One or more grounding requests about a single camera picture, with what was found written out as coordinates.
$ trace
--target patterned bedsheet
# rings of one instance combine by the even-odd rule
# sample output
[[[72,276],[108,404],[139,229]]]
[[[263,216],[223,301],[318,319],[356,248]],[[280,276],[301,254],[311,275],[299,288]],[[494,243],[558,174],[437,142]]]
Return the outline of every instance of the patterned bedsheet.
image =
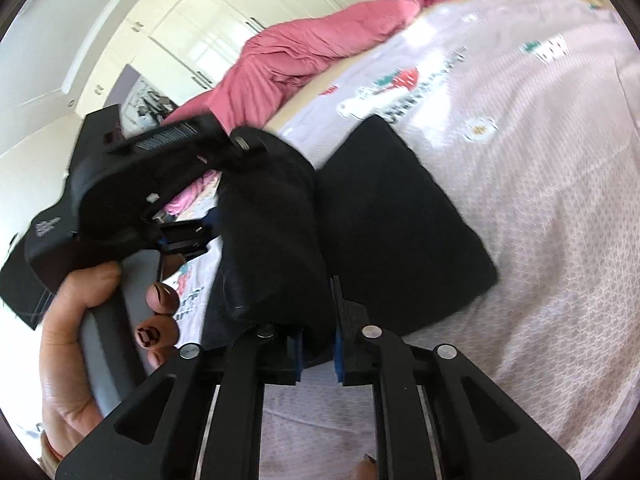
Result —
[[[640,52],[612,10],[506,2],[433,9],[272,126],[320,166],[361,115],[387,117],[500,271],[407,341],[458,346],[586,477],[640,399]],[[327,366],[267,388],[261,478],[348,478],[374,451],[368,388]]]

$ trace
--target pink blanket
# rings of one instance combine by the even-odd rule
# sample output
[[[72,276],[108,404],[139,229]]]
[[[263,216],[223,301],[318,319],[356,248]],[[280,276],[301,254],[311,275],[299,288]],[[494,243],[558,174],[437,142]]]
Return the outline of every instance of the pink blanket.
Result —
[[[423,6],[441,0],[371,0],[324,18],[269,27],[246,42],[240,59],[213,89],[194,97],[165,122],[212,112],[227,132],[263,127],[312,78],[332,64],[387,40]],[[209,172],[165,206],[180,214],[212,179]]]

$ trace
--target skin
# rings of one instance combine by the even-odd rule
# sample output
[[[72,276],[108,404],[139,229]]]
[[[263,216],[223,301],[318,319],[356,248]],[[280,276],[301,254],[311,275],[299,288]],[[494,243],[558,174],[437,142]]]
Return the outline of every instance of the skin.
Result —
[[[164,261],[164,276],[173,274],[184,260],[172,256]],[[75,270],[60,286],[42,327],[40,382],[42,421],[50,446],[66,456],[102,420],[91,394],[78,331],[84,311],[104,303],[120,282],[120,266],[115,262],[90,269]],[[154,283],[146,302],[156,313],[138,325],[136,336],[147,350],[154,367],[162,365],[177,350],[178,325],[172,315],[178,309],[178,294],[164,283]],[[377,468],[365,458],[353,470],[354,480],[376,480]]]

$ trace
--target painted fingernail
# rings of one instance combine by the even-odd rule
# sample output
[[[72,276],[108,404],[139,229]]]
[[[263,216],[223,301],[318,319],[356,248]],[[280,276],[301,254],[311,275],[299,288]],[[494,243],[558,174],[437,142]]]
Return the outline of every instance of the painted fingernail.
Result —
[[[158,283],[154,283],[154,287],[156,288],[156,293],[158,294],[158,303],[162,303],[162,292],[160,292],[160,287]]]
[[[155,326],[143,326],[137,331],[140,344],[149,348],[151,345],[155,345],[160,341],[160,331]]]

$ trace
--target bolt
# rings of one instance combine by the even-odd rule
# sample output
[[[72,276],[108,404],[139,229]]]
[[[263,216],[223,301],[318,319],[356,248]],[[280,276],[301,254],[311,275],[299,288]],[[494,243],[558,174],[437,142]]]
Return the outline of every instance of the bolt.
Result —
[[[451,345],[441,345],[438,346],[438,355],[443,359],[453,359],[458,355],[458,351]]]
[[[193,359],[200,354],[200,347],[194,343],[188,343],[180,348],[180,357],[183,359]]]
[[[236,137],[234,140],[236,141],[236,144],[240,146],[243,150],[245,150],[246,152],[249,151],[250,149],[249,143],[246,142],[246,140],[244,140],[242,137]]]
[[[382,329],[379,326],[367,325],[362,329],[362,335],[367,339],[377,339],[382,335]]]

